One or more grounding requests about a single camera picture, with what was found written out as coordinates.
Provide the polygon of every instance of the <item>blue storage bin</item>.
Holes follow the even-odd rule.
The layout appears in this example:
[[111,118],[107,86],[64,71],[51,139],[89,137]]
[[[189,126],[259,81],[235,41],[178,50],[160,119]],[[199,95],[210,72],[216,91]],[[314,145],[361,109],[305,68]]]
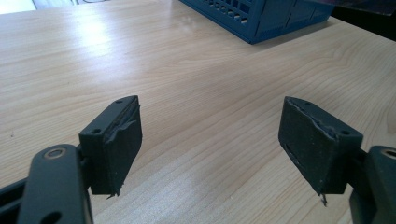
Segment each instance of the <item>blue storage bin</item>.
[[333,6],[305,0],[180,0],[249,44],[326,21]]

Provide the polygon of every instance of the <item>wooden table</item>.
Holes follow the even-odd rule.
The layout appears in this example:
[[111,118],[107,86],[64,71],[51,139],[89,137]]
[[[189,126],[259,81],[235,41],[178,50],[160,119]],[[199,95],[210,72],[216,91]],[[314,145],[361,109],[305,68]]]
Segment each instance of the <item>wooden table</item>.
[[243,42],[178,1],[111,1],[0,16],[0,187],[45,147],[137,94],[143,146],[96,223],[350,223],[277,141],[283,98],[311,101],[396,147],[396,44],[328,22]]

